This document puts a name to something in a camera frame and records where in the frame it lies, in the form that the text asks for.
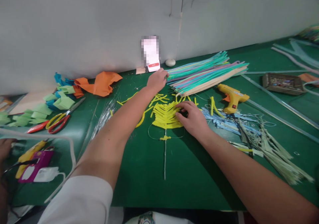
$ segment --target yellow glue gun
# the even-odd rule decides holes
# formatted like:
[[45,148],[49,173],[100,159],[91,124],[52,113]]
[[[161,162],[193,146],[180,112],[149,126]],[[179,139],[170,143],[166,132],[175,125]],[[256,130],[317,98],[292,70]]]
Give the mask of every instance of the yellow glue gun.
[[234,88],[231,88],[227,85],[219,84],[217,88],[219,89],[219,91],[223,92],[227,96],[225,99],[223,99],[229,102],[228,107],[224,108],[224,112],[226,114],[235,113],[237,110],[238,102],[245,102],[249,100],[248,95],[244,95],[240,93],[240,91],[235,90]]
[[[45,139],[45,140],[42,140],[40,141],[39,143],[37,143],[36,145],[34,145],[32,148],[30,148],[28,151],[26,151],[24,154],[22,154],[19,159],[18,159],[18,163],[22,163],[22,162],[25,162],[25,161],[29,161],[32,159],[32,156],[35,152],[39,151],[40,149],[42,149],[45,144],[48,142],[49,139]],[[16,179],[19,179],[24,170],[27,168],[28,165],[21,165],[17,171],[17,174],[16,174]]]

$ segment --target scissors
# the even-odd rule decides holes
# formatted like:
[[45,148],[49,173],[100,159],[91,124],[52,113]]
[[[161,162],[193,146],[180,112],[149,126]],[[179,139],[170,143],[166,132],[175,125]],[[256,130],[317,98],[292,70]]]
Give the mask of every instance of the scissors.
[[70,118],[70,114],[85,100],[85,97],[82,98],[78,103],[73,105],[71,109],[69,109],[65,113],[60,113],[54,116],[49,122],[46,124],[46,129],[49,134],[58,133],[66,124],[67,120]]

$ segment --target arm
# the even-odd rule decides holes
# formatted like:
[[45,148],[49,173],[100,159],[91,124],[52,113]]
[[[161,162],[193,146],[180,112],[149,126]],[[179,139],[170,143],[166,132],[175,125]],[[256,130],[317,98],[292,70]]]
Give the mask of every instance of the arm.
[[319,210],[258,162],[214,133],[202,112],[190,101],[176,107],[185,129],[206,149],[258,223],[316,223]]
[[165,77],[168,77],[168,73],[163,68],[153,73],[149,77],[147,86],[127,101],[108,120],[89,143],[72,177],[96,176],[106,180],[114,190],[126,142],[140,121],[147,105],[164,87]]

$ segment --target white wall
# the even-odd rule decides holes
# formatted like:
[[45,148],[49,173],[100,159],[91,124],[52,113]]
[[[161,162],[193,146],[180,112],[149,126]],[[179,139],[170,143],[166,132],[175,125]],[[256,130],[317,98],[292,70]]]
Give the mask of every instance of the white wall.
[[56,71],[90,78],[135,69],[145,35],[160,36],[163,62],[319,22],[319,0],[184,0],[178,40],[181,1],[169,17],[171,0],[0,0],[0,94],[49,87]]

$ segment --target green work surface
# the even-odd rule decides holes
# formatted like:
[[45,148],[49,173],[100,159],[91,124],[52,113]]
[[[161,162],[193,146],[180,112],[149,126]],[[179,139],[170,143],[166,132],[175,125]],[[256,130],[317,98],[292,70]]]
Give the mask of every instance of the green work surface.
[[[287,57],[271,50],[272,43],[256,44],[230,50],[228,53],[230,62],[236,60],[249,62],[249,71],[300,69]],[[288,39],[278,40],[276,43],[289,47]],[[313,47],[302,46],[302,48],[311,57],[319,60],[318,50]],[[204,60],[211,56],[210,54],[177,61],[176,66]],[[67,126],[59,133],[59,135],[73,138],[77,159],[85,151],[85,147],[91,139],[99,117],[110,100],[115,96],[118,96],[118,100],[120,101],[131,97],[146,85],[150,74],[135,75],[135,71],[129,71],[123,72],[121,75],[123,79],[113,85],[114,92],[109,97],[101,98],[92,94],[85,94],[86,100],[71,115]],[[260,83],[262,75],[247,76]],[[243,77],[233,77],[223,82],[223,84],[240,90],[242,93],[249,95],[251,100],[281,118],[319,137],[318,130],[274,101],[269,95],[256,88]],[[162,94],[171,92],[172,89],[169,86],[165,86],[161,91]],[[319,122],[319,112],[317,111],[319,104],[318,97],[312,94],[303,94],[297,97],[278,93],[274,94],[304,115],[310,117],[313,121]],[[224,108],[226,105],[226,103],[221,101],[225,95],[220,93],[216,88],[210,88],[197,95],[192,95],[191,99],[194,100],[194,97],[196,97],[199,107],[209,104],[211,96],[214,96],[217,108]],[[174,99],[171,94],[168,94],[168,98],[171,98],[172,101]],[[263,113],[248,103],[239,104],[239,109],[243,114]],[[127,142],[112,205],[125,207],[245,210],[244,205],[218,166],[201,145],[184,131],[184,128],[167,130],[167,136],[171,136],[172,139],[167,141],[166,180],[164,180],[164,141],[158,140],[164,136],[164,130],[151,125],[154,116],[150,118],[150,115],[151,111],[146,113],[144,122],[133,131]],[[267,129],[293,155],[292,162],[312,177],[318,178],[315,172],[319,166],[319,144],[267,114],[265,114],[264,119],[277,124],[277,126],[267,127]],[[209,125],[226,140],[240,142],[239,136],[222,129],[217,129],[212,123]],[[28,128],[12,129],[25,132]],[[27,142],[28,147],[31,147],[33,144],[35,144],[35,141]],[[59,166],[61,172],[68,174],[71,169],[69,145],[67,142],[58,139],[54,141],[53,145],[56,145],[57,154],[54,155],[50,166]],[[22,153],[22,151],[20,153],[17,151],[16,155],[11,157],[9,162],[15,162]],[[257,156],[255,159],[280,177],[278,172],[264,158]],[[10,185],[15,187],[16,190],[14,205],[43,204],[44,200],[59,185],[61,180],[62,178],[59,176],[50,183],[14,185],[15,180],[10,179]],[[299,185],[292,187],[316,206],[319,206],[319,194],[315,184],[304,180]]]

